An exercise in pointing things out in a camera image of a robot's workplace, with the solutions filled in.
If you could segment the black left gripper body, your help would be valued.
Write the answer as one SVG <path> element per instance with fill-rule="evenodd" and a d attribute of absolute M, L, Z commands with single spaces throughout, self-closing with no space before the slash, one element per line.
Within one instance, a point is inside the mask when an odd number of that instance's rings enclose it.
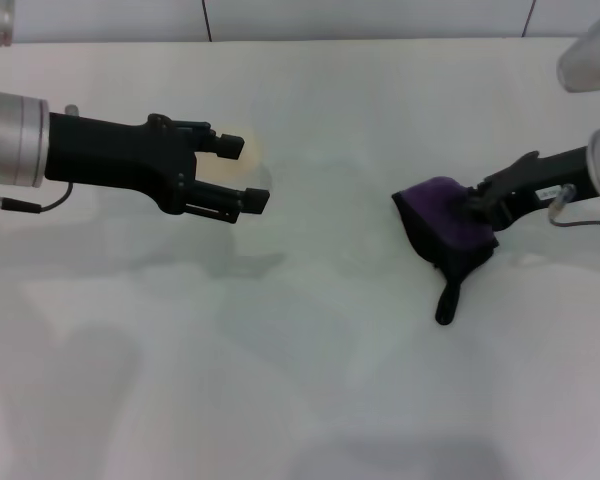
<path fill-rule="evenodd" d="M 162 115 L 141 125 L 50 115 L 49 180 L 137 191 L 161 211 L 180 215 L 195 166 L 186 136 Z"/>

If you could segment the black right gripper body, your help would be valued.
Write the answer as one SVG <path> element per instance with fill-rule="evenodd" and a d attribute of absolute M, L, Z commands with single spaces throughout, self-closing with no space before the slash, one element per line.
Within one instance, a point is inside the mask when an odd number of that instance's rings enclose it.
<path fill-rule="evenodd" d="M 593 197 L 585 147 L 546 158 L 537 152 L 527 153 L 480 184 L 492 184 L 498 191 L 498 200 L 504 200 L 512 214 L 511 225 L 530 213 L 546 209 L 567 184 L 575 187 L 576 201 Z M 490 225 L 487 216 L 479 216 L 479 220 Z"/>

